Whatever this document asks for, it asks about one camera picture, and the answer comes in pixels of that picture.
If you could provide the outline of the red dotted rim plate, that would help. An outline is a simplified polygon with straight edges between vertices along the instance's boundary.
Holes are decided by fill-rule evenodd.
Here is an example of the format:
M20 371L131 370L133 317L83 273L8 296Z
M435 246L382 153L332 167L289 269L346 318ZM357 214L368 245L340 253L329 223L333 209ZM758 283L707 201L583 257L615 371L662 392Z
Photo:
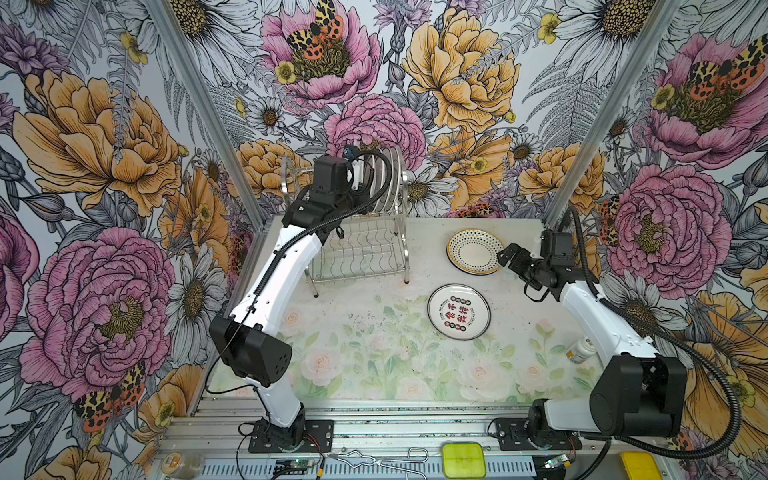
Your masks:
M377 173L377 149L360 151L354 162L356 186L353 197L358 207L357 215L366 215L373 211L377 202L379 179Z

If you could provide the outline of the chrome wire dish rack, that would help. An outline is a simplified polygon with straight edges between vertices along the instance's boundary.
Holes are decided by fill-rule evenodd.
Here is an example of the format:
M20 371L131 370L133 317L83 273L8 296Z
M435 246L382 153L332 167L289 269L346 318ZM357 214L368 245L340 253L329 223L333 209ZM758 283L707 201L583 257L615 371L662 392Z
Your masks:
M339 158L349 161L355 174L354 162L360 151L383 148L367 147L362 150L347 146ZM283 159L280 167L281 191L288 206L299 191L313 180L314 166L301 167L296 161ZM406 208L402 215L392 213L395 167L387 166L386 180L392 180L388 209L381 215L370 212L344 218L326 240L322 240L319 254L304 270L312 294L317 297L317 285L324 282L402 274L409 281L410 264L406 238ZM377 191L377 200L385 192Z

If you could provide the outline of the yellow rimmed white plate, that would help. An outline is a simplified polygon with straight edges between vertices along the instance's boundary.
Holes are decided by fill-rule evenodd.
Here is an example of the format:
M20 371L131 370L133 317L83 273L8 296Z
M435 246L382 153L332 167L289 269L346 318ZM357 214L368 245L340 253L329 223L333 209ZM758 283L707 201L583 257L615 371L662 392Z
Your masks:
M465 229L455 233L446 246L449 261L464 273L487 276L501 265L497 255L504 249L502 241L481 229Z

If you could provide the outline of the red floral pattern plate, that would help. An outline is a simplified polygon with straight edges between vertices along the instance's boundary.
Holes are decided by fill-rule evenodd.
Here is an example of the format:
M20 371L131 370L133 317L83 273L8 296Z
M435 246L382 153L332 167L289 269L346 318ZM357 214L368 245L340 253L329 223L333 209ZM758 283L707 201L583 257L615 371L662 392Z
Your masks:
M491 307L476 289L463 284L446 284L430 295L427 317L442 335L453 340L471 341L489 328Z

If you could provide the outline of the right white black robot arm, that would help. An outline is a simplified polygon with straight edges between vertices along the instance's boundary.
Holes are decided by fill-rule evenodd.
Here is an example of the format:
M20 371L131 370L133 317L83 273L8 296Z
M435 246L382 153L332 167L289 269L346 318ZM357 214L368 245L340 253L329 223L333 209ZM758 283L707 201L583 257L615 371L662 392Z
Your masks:
M573 433L606 437L673 437L682 421L684 365L662 355L651 339L607 305L585 263L577 263L566 233L546 230L540 255L511 243L497 255L536 291L560 302L593 344L603 371L586 398L537 399L528 411L526 436L537 447Z

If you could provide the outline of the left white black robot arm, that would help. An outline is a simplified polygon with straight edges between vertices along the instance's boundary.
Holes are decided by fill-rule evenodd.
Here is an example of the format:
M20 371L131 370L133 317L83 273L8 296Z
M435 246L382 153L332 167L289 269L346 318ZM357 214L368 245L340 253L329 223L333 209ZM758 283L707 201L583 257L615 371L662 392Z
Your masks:
M278 333L306 268L343 220L373 210L395 177L392 161L375 150L315 161L313 180L286 208L265 266L242 300L209 326L218 360L255 390L264 409L259 439L281 450L305 437L305 407L286 372L292 347Z

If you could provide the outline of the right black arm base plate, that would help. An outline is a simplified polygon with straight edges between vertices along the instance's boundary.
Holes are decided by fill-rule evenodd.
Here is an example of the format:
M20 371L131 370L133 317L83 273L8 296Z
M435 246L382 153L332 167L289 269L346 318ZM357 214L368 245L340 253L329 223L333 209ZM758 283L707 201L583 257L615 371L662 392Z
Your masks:
M574 451L583 445L575 432L552 430L547 425L534 427L528 419L498 417L487 429L502 451Z

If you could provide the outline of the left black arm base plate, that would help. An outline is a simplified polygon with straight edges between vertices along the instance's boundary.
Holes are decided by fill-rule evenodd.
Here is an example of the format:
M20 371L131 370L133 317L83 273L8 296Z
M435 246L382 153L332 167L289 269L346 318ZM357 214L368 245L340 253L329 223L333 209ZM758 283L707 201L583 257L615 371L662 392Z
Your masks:
M248 435L252 454L330 453L334 438L333 420L300 420L290 428L280 428L266 419L259 420Z

